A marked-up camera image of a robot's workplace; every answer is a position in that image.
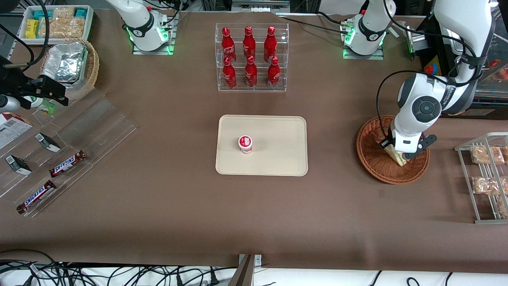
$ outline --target yellow label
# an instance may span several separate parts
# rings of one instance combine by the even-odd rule
[[[27,39],[35,39],[37,37],[37,30],[39,29],[39,21],[28,19],[26,21],[25,37]]]

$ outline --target coca-cola bottle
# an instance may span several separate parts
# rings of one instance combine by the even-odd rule
[[[231,65],[231,59],[224,57],[224,81],[226,82],[226,87],[230,90],[236,87],[236,75],[235,68]]]
[[[253,88],[258,84],[258,68],[254,64],[254,57],[250,55],[247,58],[245,66],[245,82],[249,88]]]
[[[268,68],[268,88],[273,90],[277,88],[277,85],[279,84],[279,74],[279,58],[274,56],[272,57],[272,64]]]
[[[265,62],[269,63],[272,57],[275,56],[277,50],[277,39],[275,38],[275,28],[272,26],[268,27],[268,35],[265,40]]]
[[[256,60],[256,40],[252,36],[252,27],[245,27],[245,37],[243,38],[243,54],[246,59],[253,56]]]
[[[224,57],[229,58],[231,60],[231,63],[234,64],[236,61],[235,41],[233,41],[233,38],[231,38],[231,33],[228,27],[223,28],[222,46]]]

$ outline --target snickers bar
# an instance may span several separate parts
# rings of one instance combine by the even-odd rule
[[[20,204],[16,211],[18,213],[23,214],[25,213],[30,207],[34,206],[35,203],[43,199],[45,196],[50,194],[52,191],[56,189],[55,185],[51,181],[47,181],[44,186],[42,186],[35,194],[31,195],[24,203]]]
[[[79,161],[86,158],[85,153],[83,151],[79,151],[78,153],[74,154],[71,158],[65,160],[62,164],[56,166],[55,168],[49,170],[49,173],[51,174],[51,177],[54,178],[63,172],[69,170],[74,165],[76,165]]]

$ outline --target white robotic arm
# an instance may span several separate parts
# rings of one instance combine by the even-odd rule
[[[390,17],[385,10],[388,7],[390,16],[395,15],[395,2],[393,0],[370,0],[365,14],[358,14],[348,19],[351,27],[344,44],[360,55],[373,54],[380,46],[386,35],[386,27],[390,24]]]
[[[448,84],[423,74],[413,75],[402,84],[397,98],[400,113],[390,126],[396,151],[420,153],[427,147],[421,141],[422,132],[437,121],[442,111],[456,114],[471,105],[477,80],[463,86],[461,83],[477,77],[485,62],[495,28],[488,2],[436,0],[436,19],[457,33],[471,47],[475,57],[467,51],[461,58],[457,77],[438,77]]]
[[[152,51],[169,40],[167,16],[149,11],[143,0],[106,0],[124,20],[134,44],[143,51]]]

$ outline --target red and white cup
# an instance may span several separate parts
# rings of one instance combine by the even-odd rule
[[[240,146],[240,151],[243,154],[252,152],[252,138],[247,135],[240,137],[238,139],[238,146]]]

